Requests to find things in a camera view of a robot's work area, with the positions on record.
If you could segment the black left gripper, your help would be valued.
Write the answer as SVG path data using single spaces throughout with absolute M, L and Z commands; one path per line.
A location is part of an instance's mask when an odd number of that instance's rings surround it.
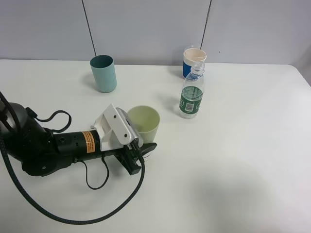
M 130 175 L 135 175 L 141 170 L 141 166 L 137 164 L 139 157 L 148 157 L 156 147 L 157 143 L 155 142 L 143 144 L 141 147 L 139 147 L 138 144 L 131 144 L 130 146 L 125 145 L 120 149 L 106 151 L 98 150 L 98 154 L 100 155 L 108 174 L 110 171 L 105 158 L 108 156 L 114 156 Z

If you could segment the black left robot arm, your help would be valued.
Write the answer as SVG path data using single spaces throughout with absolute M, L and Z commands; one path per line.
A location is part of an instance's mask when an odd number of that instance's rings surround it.
M 145 143 L 127 113 L 109 105 L 89 131 L 68 133 L 43 128 L 29 107 L 11 103 L 13 117 L 0 103 L 0 129 L 9 155 L 22 163 L 31 176 L 47 176 L 79 161 L 115 156 L 130 175 L 137 174 L 140 155 L 153 151 L 157 144 Z

